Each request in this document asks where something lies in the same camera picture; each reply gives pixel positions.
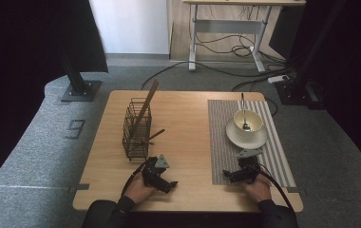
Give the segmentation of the metal spoon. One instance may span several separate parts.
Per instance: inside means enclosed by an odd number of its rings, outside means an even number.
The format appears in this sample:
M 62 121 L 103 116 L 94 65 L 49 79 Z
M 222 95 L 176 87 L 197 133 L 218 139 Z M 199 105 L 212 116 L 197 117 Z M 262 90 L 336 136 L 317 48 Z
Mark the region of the metal spoon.
M 244 98 L 244 93 L 241 93 L 241 105 L 242 105 L 242 115 L 243 115 L 243 125 L 242 125 L 242 129 L 245 132 L 250 132 L 251 131 L 251 127 L 250 125 L 248 125 L 247 121 L 246 121 L 246 109 L 245 109 L 245 98 Z

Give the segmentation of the black stand base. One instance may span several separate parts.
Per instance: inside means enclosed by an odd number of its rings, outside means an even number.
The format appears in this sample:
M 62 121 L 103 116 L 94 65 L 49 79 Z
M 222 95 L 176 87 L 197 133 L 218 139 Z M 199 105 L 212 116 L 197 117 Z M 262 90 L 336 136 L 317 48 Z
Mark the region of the black stand base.
M 86 81 L 70 62 L 67 54 L 62 53 L 62 67 L 69 79 L 69 86 L 63 94 L 62 102 L 92 102 L 101 85 L 100 81 Z

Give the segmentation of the white desk with grey legs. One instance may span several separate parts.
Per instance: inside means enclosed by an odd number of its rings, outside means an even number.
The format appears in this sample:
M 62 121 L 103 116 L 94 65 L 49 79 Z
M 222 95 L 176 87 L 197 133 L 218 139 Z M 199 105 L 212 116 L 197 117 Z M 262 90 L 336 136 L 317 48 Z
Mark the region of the white desk with grey legs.
M 260 45 L 273 7 L 301 7 L 306 0 L 182 0 L 193 8 L 191 16 L 191 44 L 189 48 L 188 68 L 196 69 L 197 34 L 202 33 L 225 33 L 225 34 L 253 34 L 256 40 L 249 47 L 258 72 L 264 72 L 265 67 L 259 54 Z M 261 20 L 225 20 L 225 19 L 199 19 L 199 6 L 253 6 L 265 7 L 264 17 Z

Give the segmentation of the black metal stand with base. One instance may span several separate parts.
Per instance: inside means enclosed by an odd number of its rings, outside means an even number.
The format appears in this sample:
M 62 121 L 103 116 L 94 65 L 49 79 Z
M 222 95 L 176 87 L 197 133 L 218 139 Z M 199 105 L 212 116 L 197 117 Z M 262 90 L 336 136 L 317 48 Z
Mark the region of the black metal stand with base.
M 278 96 L 285 105 L 307 105 L 320 109 L 328 101 L 337 72 L 342 67 L 342 34 L 340 24 L 349 0 L 306 0 L 302 7 L 289 7 L 298 18 L 285 25 L 296 24 L 289 66 L 292 80 L 278 83 Z

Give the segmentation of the person's left hand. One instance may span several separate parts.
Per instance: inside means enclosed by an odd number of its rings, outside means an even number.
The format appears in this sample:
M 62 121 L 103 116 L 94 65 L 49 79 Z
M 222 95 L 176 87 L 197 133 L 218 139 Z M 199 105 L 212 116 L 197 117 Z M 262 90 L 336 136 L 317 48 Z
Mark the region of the person's left hand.
M 132 182 L 130 182 L 124 192 L 124 195 L 133 200 L 135 204 L 139 204 L 144 200 L 147 200 L 155 192 L 156 189 L 154 187 L 144 185 L 142 176 L 136 176 Z

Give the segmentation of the cream ceramic plate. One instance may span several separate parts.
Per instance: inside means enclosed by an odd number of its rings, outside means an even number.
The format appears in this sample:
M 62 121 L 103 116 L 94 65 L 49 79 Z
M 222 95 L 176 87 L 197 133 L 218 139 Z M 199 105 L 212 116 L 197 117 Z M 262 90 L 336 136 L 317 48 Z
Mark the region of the cream ceramic plate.
M 230 119 L 225 127 L 228 139 L 236 146 L 244 149 L 258 149 L 263 146 L 268 139 L 267 130 L 262 127 L 258 132 L 251 136 L 244 136 L 238 133 L 238 128 L 235 126 L 234 121 Z

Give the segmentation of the grey striped woven placemat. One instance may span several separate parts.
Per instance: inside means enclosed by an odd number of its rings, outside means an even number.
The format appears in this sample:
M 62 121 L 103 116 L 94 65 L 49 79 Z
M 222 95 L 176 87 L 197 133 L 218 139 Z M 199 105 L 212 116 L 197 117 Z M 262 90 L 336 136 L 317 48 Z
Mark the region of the grey striped woven placemat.
M 263 120 L 266 128 L 267 142 L 258 149 L 258 162 L 263 164 L 273 178 L 283 187 L 296 187 L 293 173 L 286 159 L 269 106 L 266 102 L 251 101 L 246 103 L 248 110 L 255 111 Z M 237 154 L 244 148 L 234 145 L 227 137 L 225 127 L 241 110 L 241 102 L 227 100 L 209 100 L 209 129 L 212 163 L 212 183 L 229 185 L 222 170 L 239 170 Z

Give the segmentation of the person's right hand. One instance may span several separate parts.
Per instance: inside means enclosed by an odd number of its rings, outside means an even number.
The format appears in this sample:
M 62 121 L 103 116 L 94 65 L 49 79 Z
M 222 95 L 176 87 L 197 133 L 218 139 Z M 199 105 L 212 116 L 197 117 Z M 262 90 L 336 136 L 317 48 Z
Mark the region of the person's right hand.
M 248 197 L 255 203 L 260 203 L 272 198 L 270 181 L 263 175 L 258 175 L 253 183 L 244 183 L 243 188 Z

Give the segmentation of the black curtain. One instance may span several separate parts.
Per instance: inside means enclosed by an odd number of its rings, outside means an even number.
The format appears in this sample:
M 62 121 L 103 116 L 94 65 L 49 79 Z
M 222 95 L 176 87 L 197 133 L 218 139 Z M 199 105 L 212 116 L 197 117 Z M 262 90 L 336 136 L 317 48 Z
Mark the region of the black curtain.
M 0 0 L 0 167 L 44 100 L 67 74 L 106 72 L 90 0 Z
M 296 24 L 285 25 L 284 22 L 297 19 L 298 13 L 288 8 L 280 10 L 270 47 L 289 64 Z M 332 115 L 361 152 L 361 0 L 349 0 L 340 27 L 344 62 L 337 72 L 331 95 L 321 108 Z

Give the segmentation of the dark wire cutlery basket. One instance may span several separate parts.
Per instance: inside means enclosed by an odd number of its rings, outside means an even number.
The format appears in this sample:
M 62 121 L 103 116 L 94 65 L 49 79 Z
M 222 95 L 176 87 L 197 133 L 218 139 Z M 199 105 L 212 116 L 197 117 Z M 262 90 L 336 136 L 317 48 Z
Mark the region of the dark wire cutlery basket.
M 145 98 L 132 98 L 126 108 L 123 120 L 122 145 L 126 157 L 131 161 L 148 157 L 150 129 L 152 124 L 151 109 L 148 107 L 136 124 L 141 114 Z

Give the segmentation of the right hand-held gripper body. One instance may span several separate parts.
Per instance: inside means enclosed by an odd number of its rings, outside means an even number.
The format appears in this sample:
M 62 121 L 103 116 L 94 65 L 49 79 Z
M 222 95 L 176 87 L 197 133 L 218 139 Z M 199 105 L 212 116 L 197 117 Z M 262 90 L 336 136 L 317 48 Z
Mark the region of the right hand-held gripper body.
M 237 154 L 237 164 L 239 170 L 236 173 L 235 181 L 246 181 L 247 183 L 253 183 L 260 170 L 257 150 L 243 149 Z

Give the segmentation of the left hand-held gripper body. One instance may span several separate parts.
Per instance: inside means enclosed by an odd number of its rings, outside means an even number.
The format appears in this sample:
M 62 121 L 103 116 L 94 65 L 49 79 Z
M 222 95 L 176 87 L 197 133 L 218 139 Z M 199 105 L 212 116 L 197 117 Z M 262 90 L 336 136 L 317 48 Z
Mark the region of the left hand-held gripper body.
M 161 174 L 169 167 L 164 155 L 158 157 L 149 157 L 142 170 L 144 184 L 155 188 L 169 188 L 170 183 L 161 177 Z

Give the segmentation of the white power strip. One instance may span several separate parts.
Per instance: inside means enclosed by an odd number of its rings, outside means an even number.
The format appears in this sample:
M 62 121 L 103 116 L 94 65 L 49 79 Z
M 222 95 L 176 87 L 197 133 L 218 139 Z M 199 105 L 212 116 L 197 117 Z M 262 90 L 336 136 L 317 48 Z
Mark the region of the white power strip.
M 289 80 L 290 80 L 290 77 L 288 75 L 279 75 L 279 76 L 274 76 L 274 77 L 268 78 L 268 83 L 274 84 L 274 83 L 285 82 L 285 81 L 289 81 Z

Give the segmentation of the cream ceramic bowl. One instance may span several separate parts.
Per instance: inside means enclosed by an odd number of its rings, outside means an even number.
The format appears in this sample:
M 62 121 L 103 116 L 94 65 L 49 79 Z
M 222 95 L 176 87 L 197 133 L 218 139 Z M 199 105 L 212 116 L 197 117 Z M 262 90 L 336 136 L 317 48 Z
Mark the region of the cream ceramic bowl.
M 250 127 L 251 127 L 250 132 L 245 132 L 242 129 L 242 125 L 243 125 L 242 110 L 239 110 L 234 114 L 234 118 L 233 118 L 234 126 L 237 130 L 237 133 L 239 133 L 242 136 L 253 136 L 263 126 L 262 118 L 255 111 L 252 111 L 252 110 L 246 109 L 246 121 L 247 121 L 248 125 L 250 125 Z

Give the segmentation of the grey floor socket plate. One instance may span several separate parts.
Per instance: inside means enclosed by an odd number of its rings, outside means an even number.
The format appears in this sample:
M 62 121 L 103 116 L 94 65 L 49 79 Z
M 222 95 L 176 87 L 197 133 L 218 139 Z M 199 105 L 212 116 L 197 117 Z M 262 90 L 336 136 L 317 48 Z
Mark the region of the grey floor socket plate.
M 85 123 L 85 120 L 71 120 L 64 134 L 64 138 L 77 140 L 83 131 Z

